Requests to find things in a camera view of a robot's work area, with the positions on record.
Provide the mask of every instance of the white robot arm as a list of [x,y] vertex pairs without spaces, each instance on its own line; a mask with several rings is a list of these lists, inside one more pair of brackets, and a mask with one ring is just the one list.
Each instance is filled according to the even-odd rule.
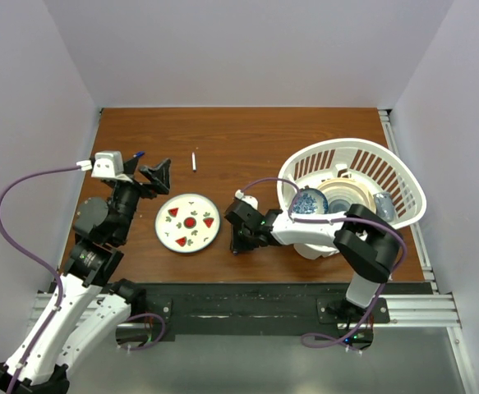
[[92,177],[112,187],[113,193],[107,201],[91,198],[78,208],[73,225],[76,244],[58,281],[62,297],[58,286],[53,302],[48,303],[28,337],[5,363],[0,363],[0,389],[4,392],[66,393],[69,376],[91,350],[130,315],[144,312],[145,291],[121,280],[77,327],[81,315],[108,284],[122,259],[117,247],[127,241],[139,200],[169,192],[171,161],[140,167],[139,172],[150,181],[141,183],[133,176],[141,155],[123,162],[119,152],[106,151],[77,163],[82,171],[92,170]]
[[388,281],[402,235],[366,207],[354,204],[346,213],[292,217],[288,211],[270,209],[262,215],[254,197],[238,195],[225,213],[233,225],[234,254],[268,245],[333,246],[355,271],[345,298],[360,309],[367,308]]

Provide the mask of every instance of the blue glittery object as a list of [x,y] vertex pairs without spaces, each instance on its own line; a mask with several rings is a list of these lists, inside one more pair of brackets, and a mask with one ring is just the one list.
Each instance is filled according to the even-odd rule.
[[302,195],[292,209],[293,212],[301,214],[325,214],[328,210],[329,203],[325,195],[317,189],[302,190]]

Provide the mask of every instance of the gray wall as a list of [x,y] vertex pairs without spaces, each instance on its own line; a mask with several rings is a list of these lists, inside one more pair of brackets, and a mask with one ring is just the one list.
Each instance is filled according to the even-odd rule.
[[456,297],[479,378],[479,0],[455,0],[392,119],[427,194],[429,256]]
[[452,0],[44,0],[105,107],[391,108]]
[[[41,1],[0,1],[0,190],[19,176],[89,153],[96,110]],[[3,219],[20,243],[57,265],[81,174],[30,181],[6,198]],[[25,337],[48,274],[0,237],[0,361]]]

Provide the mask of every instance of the basket slot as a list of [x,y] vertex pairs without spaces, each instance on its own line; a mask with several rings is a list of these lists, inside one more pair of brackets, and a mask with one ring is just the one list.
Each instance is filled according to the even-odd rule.
[[308,167],[308,172],[314,172],[314,164],[315,164],[315,153],[311,156],[311,165]]
[[382,189],[384,187],[384,181],[387,179],[387,177],[392,171],[393,168],[389,164],[387,164],[385,171],[383,171],[381,178],[378,180],[378,185],[380,185]]
[[384,182],[384,185],[382,187],[383,190],[388,190],[389,189],[389,185],[392,185],[393,184],[393,181],[394,179],[396,178],[396,172],[392,171],[390,173],[390,176],[389,178],[387,178],[387,181]]
[[391,188],[392,191],[390,192],[390,198],[393,200],[393,204],[394,204],[394,201],[396,200],[396,197],[398,197],[398,195],[400,195],[400,187],[399,187],[399,184],[398,184],[398,181],[396,181],[394,187]]
[[310,161],[311,161],[311,157],[307,156],[306,159],[305,159],[305,164],[303,165],[303,176],[308,174],[308,165],[309,165]]
[[402,195],[399,195],[395,199],[393,199],[393,205],[396,206],[399,204],[399,202],[402,201]]
[[330,168],[330,164],[332,164],[332,159],[334,158],[334,152],[336,152],[336,149],[332,149],[330,151],[329,161],[327,162],[327,167],[325,168]]
[[368,152],[363,152],[362,158],[360,159],[360,162],[356,166],[356,171],[361,172],[363,164],[365,164],[365,161],[367,160],[367,157],[369,156]]
[[299,161],[299,172],[297,173],[297,179],[301,178],[303,175],[303,163],[305,162],[305,159],[302,159]]
[[402,190],[403,197],[407,201],[409,199],[409,196],[411,196],[411,198],[412,198],[411,189],[409,189],[408,184],[403,179],[400,180],[400,188]]
[[376,157],[375,163],[371,166],[371,169],[369,173],[367,174],[369,177],[375,180],[374,175],[376,174],[376,171],[378,170],[378,167],[381,164],[381,158]]
[[314,168],[314,171],[318,171],[318,169],[320,168],[320,163],[321,163],[321,154],[323,152],[318,152],[318,155],[316,156],[315,158],[315,168]]
[[396,212],[399,212],[403,209],[403,207],[405,207],[405,204],[402,202],[398,205],[398,207],[395,207],[396,208]]
[[403,199],[403,202],[405,204],[409,204],[414,199],[414,197],[412,197],[411,191],[408,188],[405,190],[405,192],[406,192],[406,195],[405,195],[405,199]]
[[374,179],[376,183],[378,183],[378,179],[380,179],[381,174],[383,174],[386,168],[387,168],[387,162],[383,160],[381,162],[380,168],[378,168],[378,171],[376,171],[376,173],[372,176],[372,179]]
[[365,164],[365,166],[363,166],[362,172],[364,174],[369,175],[369,172],[367,171],[369,170],[369,168],[371,168],[371,165],[374,163],[375,160],[376,160],[376,155],[371,153],[371,156],[369,156],[369,158],[367,159],[367,163]]
[[356,168],[357,162],[360,159],[361,155],[362,155],[362,150],[358,149],[356,154],[354,155],[354,159],[352,160],[351,170],[354,170]]
[[391,199],[393,198],[393,194],[390,192],[390,190],[395,190],[398,188],[398,181],[396,178],[393,179],[392,183],[388,185],[386,188],[384,188],[384,191],[388,191],[391,195]]
[[328,150],[325,150],[325,151],[323,152],[323,160],[322,160],[322,163],[321,163],[321,169],[326,168],[326,167],[325,167],[325,164],[327,163],[327,157],[329,157],[329,153],[330,153],[330,152],[329,152]]

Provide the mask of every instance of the wooden table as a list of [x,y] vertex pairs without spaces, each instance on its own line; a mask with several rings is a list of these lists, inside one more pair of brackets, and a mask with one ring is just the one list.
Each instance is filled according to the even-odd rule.
[[[217,239],[192,255],[176,254],[160,244],[155,215],[171,196],[199,193],[214,201],[221,214],[235,191],[265,176],[277,176],[293,153],[307,145],[357,137],[386,145],[374,108],[120,108],[105,109],[93,152],[119,150],[125,158],[145,151],[140,164],[153,166],[171,158],[170,196],[142,200],[125,257],[112,276],[134,282],[349,282],[352,269],[339,254],[306,260],[292,246],[258,249],[233,256],[230,226],[223,220]],[[197,172],[191,170],[196,152]],[[80,201],[107,197],[110,189],[86,177]],[[274,183],[249,190],[260,210],[278,208]],[[412,234],[404,229],[408,258],[396,281],[423,281]],[[72,245],[68,240],[67,251]]]

